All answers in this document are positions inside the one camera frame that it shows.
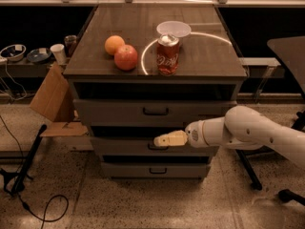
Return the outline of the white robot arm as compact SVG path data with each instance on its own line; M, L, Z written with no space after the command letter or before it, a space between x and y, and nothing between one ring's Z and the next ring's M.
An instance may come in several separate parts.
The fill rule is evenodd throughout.
M194 148L220 146L255 150L267 146L296 166L305 168L305 134L279 125L246 106L232 107L223 117L198 120L184 131L157 136L156 147L190 144Z

